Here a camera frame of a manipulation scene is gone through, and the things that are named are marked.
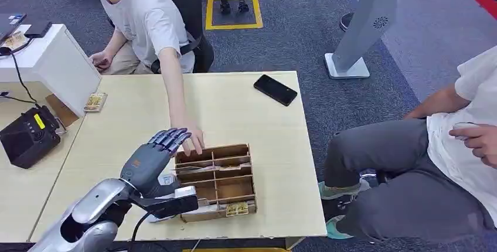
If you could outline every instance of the sneaker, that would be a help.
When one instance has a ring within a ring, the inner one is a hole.
[[[349,239],[352,238],[353,236],[348,235],[346,233],[341,233],[336,229],[336,223],[340,220],[342,220],[345,217],[345,215],[339,215],[331,218],[327,223],[326,223],[326,230],[328,231],[328,238],[330,239]]]
[[[358,195],[359,192],[363,192],[364,190],[371,188],[369,183],[364,179],[360,179],[357,185],[348,188],[329,188],[325,186],[325,182],[319,183],[318,186],[321,199],[324,200],[337,199],[344,195]]]

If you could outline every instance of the table leg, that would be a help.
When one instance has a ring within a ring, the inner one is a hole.
[[[291,251],[297,244],[302,242],[305,237],[287,237],[285,239],[285,246],[288,251]]]

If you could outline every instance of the black smartphone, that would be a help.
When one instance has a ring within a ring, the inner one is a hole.
[[[24,36],[26,36],[27,38],[43,38],[50,27],[52,27],[52,22],[33,22],[28,30],[24,33]]]
[[[296,91],[265,74],[254,83],[254,88],[286,107],[288,107],[297,96]]]

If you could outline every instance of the laptop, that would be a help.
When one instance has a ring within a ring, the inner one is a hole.
[[[0,45],[21,25],[25,18],[25,13],[0,13]]]

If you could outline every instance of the cardboard compartment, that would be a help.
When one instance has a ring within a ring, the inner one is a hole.
[[[184,183],[183,185],[195,186],[198,199],[207,199],[209,201],[218,199],[214,181]]]
[[[195,150],[192,150],[190,156],[187,156],[185,152],[178,152],[175,157],[176,164],[185,163],[185,162],[199,162],[199,161],[211,161],[212,160],[212,152],[206,149],[203,151],[201,155],[198,155]]]
[[[198,173],[177,173],[179,181],[182,185],[192,182],[201,182],[201,181],[212,181],[214,180],[214,171],[206,171],[206,172],[198,172]]]
[[[252,175],[252,167],[242,167],[234,170],[221,170],[215,172],[216,179],[234,178],[239,176]]]
[[[231,156],[249,156],[248,145],[230,145],[222,148],[213,148],[214,159],[228,158]]]
[[[257,212],[252,161],[248,145],[209,148],[202,155],[175,157],[176,175],[183,186],[195,186],[198,210],[181,215],[198,222]]]
[[[216,180],[218,199],[254,195],[252,176]]]
[[[250,163],[250,156],[233,156],[229,158],[214,159],[214,165],[221,167],[238,167],[241,164]]]

